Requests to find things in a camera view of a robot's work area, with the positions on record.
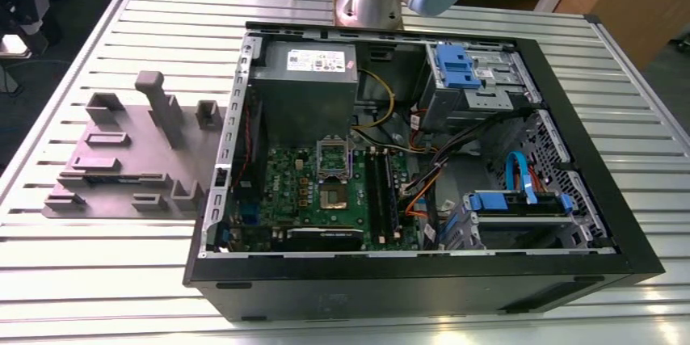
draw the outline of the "blue plastic latch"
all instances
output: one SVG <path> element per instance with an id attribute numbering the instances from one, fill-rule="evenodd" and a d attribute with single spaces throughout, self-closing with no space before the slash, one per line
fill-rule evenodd
<path id="1" fill-rule="evenodd" d="M 561 195 L 561 203 L 563 204 L 565 212 L 570 214 L 573 212 L 573 199 L 567 194 Z"/>
<path id="2" fill-rule="evenodd" d="M 502 193 L 479 193 L 482 205 L 489 210 L 507 210 L 506 196 Z"/>
<path id="3" fill-rule="evenodd" d="M 482 199 L 478 195 L 470 195 L 470 210 L 481 210 L 482 209 Z"/>
<path id="4" fill-rule="evenodd" d="M 482 81 L 474 76 L 473 59 L 463 46 L 439 44 L 435 47 L 435 58 L 443 73 L 446 88 L 479 89 Z"/>

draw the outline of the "expansion slot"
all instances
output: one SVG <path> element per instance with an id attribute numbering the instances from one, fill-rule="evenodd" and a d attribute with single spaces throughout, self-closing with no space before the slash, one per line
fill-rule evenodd
<path id="1" fill-rule="evenodd" d="M 374 242 L 386 243 L 385 229 L 382 226 L 382 215 L 385 210 L 379 201 L 379 168 L 377 151 L 371 148 L 365 159 L 365 168 L 367 169 L 367 202 L 369 202 L 369 228 Z"/>
<path id="2" fill-rule="evenodd" d="M 395 189 L 395 178 L 393 172 L 393 163 L 390 161 L 389 153 L 383 155 L 385 168 L 386 168 L 386 193 L 385 197 L 389 199 L 389 220 L 390 228 L 389 231 L 394 238 L 401 238 L 401 220 L 398 218 L 398 190 Z"/>
<path id="3" fill-rule="evenodd" d="M 367 154 L 369 223 L 374 242 L 401 238 L 395 179 L 389 150 L 370 149 Z"/>

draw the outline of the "metal workbench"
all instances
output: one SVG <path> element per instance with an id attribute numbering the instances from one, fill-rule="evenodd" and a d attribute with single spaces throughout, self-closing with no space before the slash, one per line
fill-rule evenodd
<path id="1" fill-rule="evenodd" d="M 405 24 L 539 41 L 664 260 L 668 273 L 636 287 L 598 292 L 543 315 L 231 324 L 182 285 L 191 221 L 42 215 L 86 128 L 92 92 L 146 103 L 134 79 L 150 69 L 166 74 L 182 105 L 227 103 L 244 22 L 331 24 L 331 2 L 112 1 L 0 178 L 0 341 L 686 343 L 690 142 L 609 33 L 577 15 L 459 8 L 434 19 L 405 11 Z"/>

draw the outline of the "metal chassis frame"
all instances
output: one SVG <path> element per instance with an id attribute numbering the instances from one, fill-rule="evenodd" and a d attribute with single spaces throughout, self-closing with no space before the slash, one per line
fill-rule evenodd
<path id="1" fill-rule="evenodd" d="M 251 45 L 248 40 L 265 34 L 274 34 L 274 36 L 281 36 L 281 38 L 287 40 L 382 40 L 389 43 L 399 40 L 407 43 L 411 41 L 438 43 L 439 41 L 459 39 L 513 43 L 530 69 L 542 97 L 549 103 L 549 111 L 561 132 L 561 137 L 569 146 L 577 170 L 587 181 L 591 197 L 598 205 L 600 215 L 604 214 L 606 217 L 604 222 L 614 236 L 620 253 L 617 255 L 587 255 L 585 257 L 579 255 L 539 257 L 419 256 L 415 258 L 415 266 L 409 265 L 409 258 L 398 257 L 386 258 L 385 260 L 373 258 L 362 260 L 345 257 L 228 259 L 227 257 L 223 258 L 223 254 L 207 253 L 204 251 L 204 232 L 212 224 L 204 218 L 195 226 L 183 282 L 186 285 L 194 286 L 198 282 L 208 281 L 385 279 L 479 275 L 522 276 L 525 274 L 539 276 L 620 274 L 622 278 L 614 284 L 630 285 L 665 272 L 602 157 L 591 142 L 591 138 L 587 135 L 575 109 L 553 73 L 551 66 L 534 40 L 446 33 L 385 32 L 346 27 L 314 27 L 271 23 L 247 23 L 247 29 L 250 34 L 243 44 L 238 75 L 246 74 L 247 66 L 250 66 Z M 235 117 L 234 112 L 242 112 L 246 81 L 242 77 L 236 79 L 231 98 L 231 107 L 234 108 L 228 109 L 227 121 Z M 230 165 L 216 165 L 216 168 L 230 168 Z M 214 189 L 211 190 L 210 203 L 212 203 L 212 196 Z M 210 214 L 212 215 L 212 209 L 211 212 L 208 210 L 206 212 L 207 216 Z"/>

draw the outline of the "orange wire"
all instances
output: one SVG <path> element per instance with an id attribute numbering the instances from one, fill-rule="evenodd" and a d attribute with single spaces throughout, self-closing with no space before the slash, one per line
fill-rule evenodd
<path id="1" fill-rule="evenodd" d="M 430 189 L 431 185 L 434 184 L 435 180 L 439 178 L 441 176 L 441 171 L 437 173 L 437 175 L 434 176 L 434 178 L 427 182 L 427 184 L 423 186 L 422 190 L 419 191 L 418 195 L 414 197 L 414 200 L 413 202 L 407 205 L 407 208 L 406 208 L 406 214 L 410 214 L 410 212 L 413 211 L 413 207 L 415 205 L 415 203 L 419 201 L 419 199 L 422 198 L 425 192 Z"/>
<path id="2" fill-rule="evenodd" d="M 421 213 L 421 212 L 410 212 L 407 215 L 409 216 L 417 216 L 417 217 L 427 218 L 427 215 L 425 213 Z"/>

